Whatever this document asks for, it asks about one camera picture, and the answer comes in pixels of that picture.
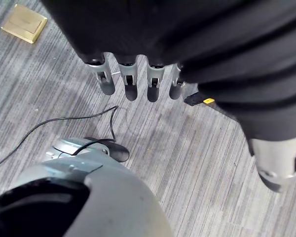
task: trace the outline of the black sleeve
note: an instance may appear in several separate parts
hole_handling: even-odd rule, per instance
[[[296,0],[42,0],[85,63],[180,63],[247,139],[296,137]]]

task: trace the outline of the gray carpet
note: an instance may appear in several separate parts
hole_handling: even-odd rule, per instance
[[[101,93],[89,71],[34,0],[21,4],[48,17],[35,44],[0,29],[0,159],[35,124],[82,116],[119,105],[113,125],[131,152],[125,165],[156,194],[178,237],[296,237],[296,185],[284,194],[260,181],[239,125],[205,107],[189,107],[168,96],[171,67],[160,98],[147,101],[146,60],[139,60],[139,97],[129,102],[119,74],[116,93]],[[0,0],[0,26],[15,2]],[[118,72],[110,56],[111,70]],[[45,160],[59,137],[110,137],[110,114],[58,121],[35,131],[0,167],[0,193],[26,167]]]

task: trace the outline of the black wire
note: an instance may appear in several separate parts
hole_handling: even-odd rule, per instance
[[[91,146],[92,144],[95,143],[101,143],[101,142],[116,142],[115,139],[110,139],[110,138],[104,138],[104,139],[96,139],[94,141],[88,142],[84,144],[83,146],[79,147],[73,154],[72,156],[78,155],[82,150],[86,149],[87,147]]]
[[[34,132],[40,126],[42,126],[42,125],[44,125],[46,123],[49,123],[49,122],[53,122],[53,121],[59,121],[59,120],[77,120],[77,119],[91,119],[91,118],[95,118],[95,117],[101,116],[101,115],[107,113],[108,111],[113,110],[113,112],[111,114],[111,119],[110,119],[110,129],[111,129],[111,133],[112,133],[112,137],[113,137],[112,140],[116,141],[116,136],[115,136],[114,131],[113,131],[113,122],[112,121],[113,121],[114,113],[117,110],[117,108],[118,108],[118,106],[116,105],[116,106],[113,106],[112,108],[109,108],[107,110],[104,110],[103,112],[98,113],[96,115],[90,115],[90,116],[85,116],[85,117],[52,118],[52,119],[43,121],[43,122],[37,124],[35,127],[33,127],[27,134],[25,134],[25,136],[21,139],[21,141],[19,142],[19,144],[5,158],[3,158],[2,160],[0,160],[0,165],[2,163],[4,163],[7,159],[9,159],[21,147],[21,145],[25,142],[25,140],[28,138],[28,136],[32,132]]]

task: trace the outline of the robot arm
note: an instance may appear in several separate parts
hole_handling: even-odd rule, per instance
[[[114,84],[103,52],[115,55],[130,100],[137,55],[148,59],[152,102],[163,66],[178,63],[171,98],[197,83],[239,121],[270,189],[296,176],[296,0],[42,2],[105,94]]]

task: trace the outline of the black fabric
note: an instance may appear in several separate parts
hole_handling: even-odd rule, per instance
[[[296,137],[296,0],[42,0],[77,54],[144,54],[234,115],[247,139]]]

